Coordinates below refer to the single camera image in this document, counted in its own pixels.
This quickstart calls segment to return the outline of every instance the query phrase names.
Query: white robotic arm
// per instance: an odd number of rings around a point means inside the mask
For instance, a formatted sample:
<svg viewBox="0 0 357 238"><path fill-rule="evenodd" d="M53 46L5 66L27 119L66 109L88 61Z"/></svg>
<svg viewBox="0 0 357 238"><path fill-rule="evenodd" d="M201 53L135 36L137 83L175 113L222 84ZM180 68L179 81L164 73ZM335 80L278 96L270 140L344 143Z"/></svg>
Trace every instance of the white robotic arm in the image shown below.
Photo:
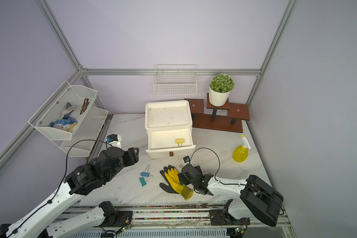
<svg viewBox="0 0 357 238"><path fill-rule="evenodd" d="M73 203L105 185L121 169L138 162L138 153L138 148L123 151L118 147L110 147L103 150L98 158L78 166L67 175L60 187L26 216L13 224L1 225L0 238L64 238L101 224L124 226L125 221L117 218L125 215L125 218L131 219L132 212L118 212L111 202L102 202L93 210L65 221L51 222Z"/></svg>
<svg viewBox="0 0 357 238"><path fill-rule="evenodd" d="M178 174L182 185L191 183L195 190L204 195L226 195L233 198L233 201L230 200L219 215L228 216L226 221L225 219L219 220L219 217L212 215L210 211L212 224L239 225L241 218L249 217L252 213L264 224L276 226L283 196L262 179L255 175L242 180L223 179L212 174L203 175L200 166L193 167L188 156L184 158L184 162L185 166Z"/></svg>

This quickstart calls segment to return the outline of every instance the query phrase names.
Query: green artificial plant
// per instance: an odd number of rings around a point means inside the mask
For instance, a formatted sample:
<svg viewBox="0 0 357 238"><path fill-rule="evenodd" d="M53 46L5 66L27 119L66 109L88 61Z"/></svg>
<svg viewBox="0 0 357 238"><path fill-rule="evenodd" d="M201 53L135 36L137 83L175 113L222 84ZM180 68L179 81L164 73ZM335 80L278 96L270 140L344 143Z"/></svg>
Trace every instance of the green artificial plant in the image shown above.
<svg viewBox="0 0 357 238"><path fill-rule="evenodd" d="M227 74L217 74L210 82L210 88L214 92L227 93L234 88L234 81Z"/></svg>

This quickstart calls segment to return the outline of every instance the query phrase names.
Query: yellow cord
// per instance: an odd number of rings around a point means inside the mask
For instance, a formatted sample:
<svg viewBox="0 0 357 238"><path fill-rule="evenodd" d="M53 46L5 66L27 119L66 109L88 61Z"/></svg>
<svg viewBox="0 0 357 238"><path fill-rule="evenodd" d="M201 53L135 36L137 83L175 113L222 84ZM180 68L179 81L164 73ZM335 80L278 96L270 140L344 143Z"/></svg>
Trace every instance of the yellow cord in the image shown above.
<svg viewBox="0 0 357 238"><path fill-rule="evenodd" d="M70 129L69 130L67 130L67 131L69 131L70 132L70 130L73 128L73 126L75 126L75 125L77 125L77 123L73 123L72 125L71 125L71 127L70 127Z"/></svg>

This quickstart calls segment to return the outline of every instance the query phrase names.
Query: white drawer unit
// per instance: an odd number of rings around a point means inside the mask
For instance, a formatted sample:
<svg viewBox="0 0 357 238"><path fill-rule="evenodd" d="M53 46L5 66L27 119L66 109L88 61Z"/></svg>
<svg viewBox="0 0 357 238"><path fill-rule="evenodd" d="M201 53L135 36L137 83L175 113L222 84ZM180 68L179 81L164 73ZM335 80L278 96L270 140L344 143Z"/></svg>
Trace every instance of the white drawer unit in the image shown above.
<svg viewBox="0 0 357 238"><path fill-rule="evenodd" d="M193 153L192 117L186 100L152 102L145 106L145 129L150 158Z"/></svg>

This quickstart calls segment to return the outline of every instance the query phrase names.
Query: teal binder clip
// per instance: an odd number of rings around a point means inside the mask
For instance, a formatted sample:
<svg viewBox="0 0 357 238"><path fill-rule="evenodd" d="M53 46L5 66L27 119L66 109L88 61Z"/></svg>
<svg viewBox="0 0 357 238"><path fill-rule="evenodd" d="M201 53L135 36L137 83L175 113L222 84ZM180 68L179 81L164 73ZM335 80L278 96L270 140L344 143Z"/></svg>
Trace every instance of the teal binder clip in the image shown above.
<svg viewBox="0 0 357 238"><path fill-rule="evenodd" d="M144 187L144 185L147 185L146 182L148 181L148 179L145 180L143 177L140 177L140 178L139 178L140 183L142 184L142 187Z"/></svg>

